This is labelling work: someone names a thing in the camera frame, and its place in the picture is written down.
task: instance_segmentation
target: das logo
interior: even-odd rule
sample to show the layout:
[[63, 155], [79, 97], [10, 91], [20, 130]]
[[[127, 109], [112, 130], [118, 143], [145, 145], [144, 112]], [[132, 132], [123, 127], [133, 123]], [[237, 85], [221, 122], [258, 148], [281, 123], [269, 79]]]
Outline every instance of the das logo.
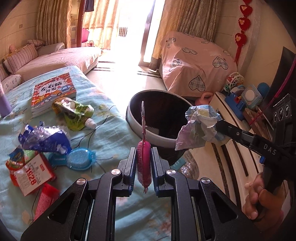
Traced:
[[275, 155], [276, 154], [276, 150], [272, 149], [271, 147], [269, 147], [267, 144], [264, 144], [264, 149], [267, 150], [268, 152], [270, 152], [271, 154]]

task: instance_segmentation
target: red heart decoration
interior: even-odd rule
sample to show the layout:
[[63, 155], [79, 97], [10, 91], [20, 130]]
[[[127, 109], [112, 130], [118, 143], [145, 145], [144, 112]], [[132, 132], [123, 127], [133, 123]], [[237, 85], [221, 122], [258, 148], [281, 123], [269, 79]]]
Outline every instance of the red heart decoration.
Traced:
[[252, 0], [243, 0], [243, 1], [245, 2], [246, 5], [249, 5], [252, 2]]
[[241, 30], [246, 31], [251, 25], [251, 21], [248, 18], [239, 18], [239, 26]]
[[245, 34], [237, 33], [235, 35], [235, 42], [237, 46], [242, 47], [247, 42], [247, 36]]
[[249, 5], [240, 5], [239, 8], [245, 18], [253, 12], [253, 8]]

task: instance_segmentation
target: purple bottle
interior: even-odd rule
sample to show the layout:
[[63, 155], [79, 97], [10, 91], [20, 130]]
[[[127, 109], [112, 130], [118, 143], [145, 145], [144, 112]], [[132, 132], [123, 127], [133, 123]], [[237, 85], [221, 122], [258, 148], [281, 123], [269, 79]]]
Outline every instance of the purple bottle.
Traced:
[[11, 105], [4, 94], [2, 84], [0, 83], [0, 116], [4, 118], [11, 113]]

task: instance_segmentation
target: pink bedding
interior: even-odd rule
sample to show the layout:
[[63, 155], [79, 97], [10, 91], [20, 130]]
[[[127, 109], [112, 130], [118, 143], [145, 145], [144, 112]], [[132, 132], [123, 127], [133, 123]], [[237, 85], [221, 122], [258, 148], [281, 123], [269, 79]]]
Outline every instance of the pink bedding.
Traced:
[[172, 31], [164, 37], [161, 46], [165, 86], [182, 97], [221, 91], [226, 78], [237, 71], [227, 51], [202, 38]]
[[63, 49], [37, 57], [20, 68], [16, 74], [20, 74], [25, 82], [52, 70], [72, 65], [84, 72], [101, 54], [102, 50], [98, 47]]

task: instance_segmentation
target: trash bin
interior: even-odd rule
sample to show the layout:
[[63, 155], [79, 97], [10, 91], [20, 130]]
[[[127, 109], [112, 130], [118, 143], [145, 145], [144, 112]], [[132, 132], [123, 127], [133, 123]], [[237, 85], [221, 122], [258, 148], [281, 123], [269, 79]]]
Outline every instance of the trash bin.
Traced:
[[146, 140], [157, 147], [159, 156], [173, 165], [186, 150], [175, 151], [176, 139], [187, 124], [185, 112], [190, 106], [182, 97], [161, 90], [145, 90], [135, 94], [128, 105], [126, 120], [142, 137], [141, 103], [144, 101]]

